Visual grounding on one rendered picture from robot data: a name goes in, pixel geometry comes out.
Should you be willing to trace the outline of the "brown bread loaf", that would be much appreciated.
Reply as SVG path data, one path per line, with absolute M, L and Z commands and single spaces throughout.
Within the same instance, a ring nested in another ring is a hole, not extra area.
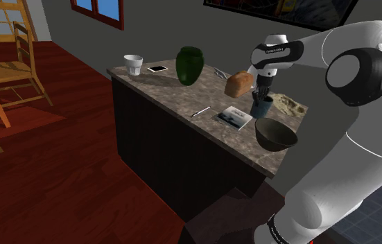
M 246 71 L 240 71 L 227 79 L 224 94 L 238 98 L 248 92 L 254 81 L 254 76 Z

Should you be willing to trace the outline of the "dark blue cup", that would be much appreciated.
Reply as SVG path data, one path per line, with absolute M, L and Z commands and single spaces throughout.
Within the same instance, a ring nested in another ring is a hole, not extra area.
M 263 118 L 268 113 L 269 109 L 271 108 L 273 103 L 273 99 L 270 96 L 266 96 L 264 99 L 259 101 L 258 103 L 256 101 L 253 101 L 250 115 L 255 118 Z

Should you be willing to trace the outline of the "tan rough flat slab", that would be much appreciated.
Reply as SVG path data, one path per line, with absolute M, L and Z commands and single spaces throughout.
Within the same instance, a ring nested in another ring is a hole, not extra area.
M 291 117 L 304 117 L 306 115 L 306 108 L 285 94 L 272 94 L 271 98 L 273 105 L 283 114 Z

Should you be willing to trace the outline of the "book with grey cover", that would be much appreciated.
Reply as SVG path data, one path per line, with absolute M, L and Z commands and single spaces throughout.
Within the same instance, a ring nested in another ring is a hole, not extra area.
M 237 131 L 239 131 L 253 119 L 253 117 L 249 114 L 233 106 L 229 106 L 219 114 L 215 115 L 214 118 L 222 123 L 232 126 Z

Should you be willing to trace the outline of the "dark grey bowl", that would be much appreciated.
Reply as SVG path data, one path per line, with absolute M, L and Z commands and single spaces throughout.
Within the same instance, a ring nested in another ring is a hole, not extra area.
M 298 142 L 295 132 L 277 120 L 260 118 L 255 121 L 254 126 L 258 144 L 270 152 L 290 148 Z

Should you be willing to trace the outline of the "white pen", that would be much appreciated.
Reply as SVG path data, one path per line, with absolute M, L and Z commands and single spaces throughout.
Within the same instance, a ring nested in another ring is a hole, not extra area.
M 200 110 L 200 111 L 198 111 L 198 112 L 195 112 L 195 113 L 192 114 L 190 117 L 191 117 L 191 118 L 192 118 L 192 117 L 195 117 L 195 116 L 197 116 L 197 115 L 199 115 L 199 114 L 201 114 L 201 113 L 203 113 L 203 112 L 209 110 L 210 108 L 211 108 L 211 106 L 208 106 L 208 107 L 206 107 L 206 108 L 204 108 L 204 109 L 202 109 L 202 110 Z

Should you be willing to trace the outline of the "dark green vase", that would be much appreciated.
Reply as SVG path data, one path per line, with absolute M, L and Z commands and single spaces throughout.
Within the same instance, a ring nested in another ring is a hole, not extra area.
M 205 65 L 203 53 L 199 48 L 184 46 L 175 59 L 175 69 L 179 81 L 185 85 L 192 85 L 200 76 Z

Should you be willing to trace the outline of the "dark cabinet with marble top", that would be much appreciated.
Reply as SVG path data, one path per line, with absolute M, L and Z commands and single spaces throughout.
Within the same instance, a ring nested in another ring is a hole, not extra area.
M 122 160 L 184 221 L 231 189 L 252 197 L 275 176 L 286 151 L 263 149 L 253 122 L 237 131 L 214 118 L 229 106 L 248 112 L 251 94 L 226 96 L 225 80 L 210 66 L 193 85 L 184 86 L 174 60 L 159 65 L 168 70 L 153 73 L 147 70 L 151 63 L 138 76 L 125 67 L 108 69 Z

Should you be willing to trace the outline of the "white cup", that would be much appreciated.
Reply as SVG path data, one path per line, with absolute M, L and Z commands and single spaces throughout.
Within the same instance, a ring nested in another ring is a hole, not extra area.
M 131 76 L 138 76 L 141 72 L 143 58 L 140 55 L 124 55 L 126 71 Z

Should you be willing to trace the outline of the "red framed window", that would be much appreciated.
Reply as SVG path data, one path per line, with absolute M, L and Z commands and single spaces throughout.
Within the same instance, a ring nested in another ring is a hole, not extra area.
M 72 10 L 124 30 L 123 0 L 70 0 L 70 3 Z

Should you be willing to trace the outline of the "wooden ladder-back chair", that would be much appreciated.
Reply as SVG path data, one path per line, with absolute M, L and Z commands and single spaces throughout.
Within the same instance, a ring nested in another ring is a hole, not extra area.
M 0 91 L 11 90 L 19 98 L 18 101 L 3 103 L 1 106 L 10 107 L 43 98 L 48 101 L 50 106 L 53 106 L 49 95 L 37 76 L 31 30 L 18 24 L 16 21 L 13 22 L 13 28 L 17 47 L 17 61 L 0 62 L 0 84 L 24 79 L 28 79 L 30 82 L 22 85 L 0 87 Z M 37 96 L 22 98 L 16 89 L 23 87 L 33 87 L 37 92 Z

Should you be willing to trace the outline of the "black framed wall picture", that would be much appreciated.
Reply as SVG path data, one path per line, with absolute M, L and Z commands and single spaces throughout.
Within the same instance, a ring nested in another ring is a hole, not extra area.
M 204 0 L 212 8 L 327 31 L 345 24 L 358 0 Z

